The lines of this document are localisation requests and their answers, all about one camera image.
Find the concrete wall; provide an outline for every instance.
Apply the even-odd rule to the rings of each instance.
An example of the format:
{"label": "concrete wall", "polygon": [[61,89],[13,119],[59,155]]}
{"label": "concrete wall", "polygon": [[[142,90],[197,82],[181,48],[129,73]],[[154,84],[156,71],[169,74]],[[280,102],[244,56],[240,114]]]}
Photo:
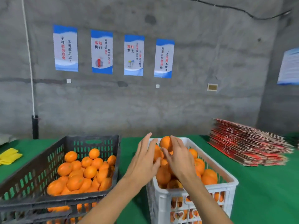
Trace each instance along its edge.
{"label": "concrete wall", "polygon": [[[282,0],[208,1],[260,17],[278,14],[282,5]],[[256,124],[278,19],[255,21],[187,0],[25,0],[25,10],[41,138],[207,134],[212,118]],[[79,72],[55,70],[53,24],[78,28]],[[90,29],[114,33],[113,75],[92,73]],[[0,0],[0,34],[0,132],[30,137],[21,0]],[[123,75],[125,34],[145,36],[143,77]],[[172,79],[153,77],[157,38],[176,42]],[[128,86],[120,87],[121,81]],[[207,92],[209,82],[219,84],[217,93]]]}
{"label": "concrete wall", "polygon": [[277,85],[285,51],[299,47],[299,0],[285,0],[283,11],[292,13],[279,21],[257,127],[277,134],[299,131],[299,86]]}

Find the blue and white poster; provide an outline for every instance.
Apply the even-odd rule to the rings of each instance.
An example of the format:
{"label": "blue and white poster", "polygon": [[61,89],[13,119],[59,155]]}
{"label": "blue and white poster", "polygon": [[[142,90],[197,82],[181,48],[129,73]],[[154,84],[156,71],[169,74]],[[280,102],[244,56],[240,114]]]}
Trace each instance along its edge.
{"label": "blue and white poster", "polygon": [[155,55],[155,77],[171,78],[174,53],[174,41],[157,39]]}
{"label": "blue and white poster", "polygon": [[144,36],[125,35],[124,74],[143,76]]}
{"label": "blue and white poster", "polygon": [[112,75],[113,33],[91,30],[92,72]]}
{"label": "blue and white poster", "polygon": [[78,71],[77,29],[53,25],[55,69]]}
{"label": "blue and white poster", "polygon": [[299,48],[284,53],[277,84],[299,85]]}

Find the yellow glove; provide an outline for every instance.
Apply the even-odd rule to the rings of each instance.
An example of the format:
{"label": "yellow glove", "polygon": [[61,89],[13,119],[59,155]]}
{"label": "yellow glove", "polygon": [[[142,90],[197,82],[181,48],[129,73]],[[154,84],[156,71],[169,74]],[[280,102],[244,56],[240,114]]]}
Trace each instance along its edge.
{"label": "yellow glove", "polygon": [[18,150],[14,148],[10,148],[0,154],[0,165],[1,164],[10,165],[21,156],[22,154],[18,153]]}

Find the table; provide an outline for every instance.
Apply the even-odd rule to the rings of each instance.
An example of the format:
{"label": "table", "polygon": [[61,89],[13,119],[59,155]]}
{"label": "table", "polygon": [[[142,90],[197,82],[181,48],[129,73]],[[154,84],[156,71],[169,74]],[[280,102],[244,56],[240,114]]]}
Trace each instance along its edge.
{"label": "table", "polygon": [[[298,223],[298,150],[294,154],[287,155],[290,160],[286,166],[244,167],[210,146],[206,142],[207,136],[187,135],[185,137],[190,138],[238,179],[239,185],[231,214],[235,224]],[[125,174],[141,139],[141,137],[122,139],[120,177]],[[23,154],[23,157],[13,164],[0,166],[0,183],[56,141],[55,139],[17,140],[0,147],[0,152],[13,147]],[[117,223],[150,223],[145,188],[126,206]]]}

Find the white conduit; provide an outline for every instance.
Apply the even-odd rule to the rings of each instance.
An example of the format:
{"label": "white conduit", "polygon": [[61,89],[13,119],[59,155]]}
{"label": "white conduit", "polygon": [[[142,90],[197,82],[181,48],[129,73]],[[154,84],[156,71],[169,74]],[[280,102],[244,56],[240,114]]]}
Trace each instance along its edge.
{"label": "white conduit", "polygon": [[32,110],[33,110],[33,118],[35,118],[34,94],[33,94],[33,77],[32,77],[31,55],[30,55],[30,48],[29,48],[29,37],[28,37],[28,30],[27,30],[27,20],[26,20],[26,14],[25,14],[24,0],[21,0],[21,1],[22,1],[22,10],[23,10],[23,18],[24,18],[24,24],[25,24],[25,33],[26,33],[26,40],[27,40],[28,57],[29,57],[29,69],[30,69],[30,80],[31,80],[31,96],[32,96]]}

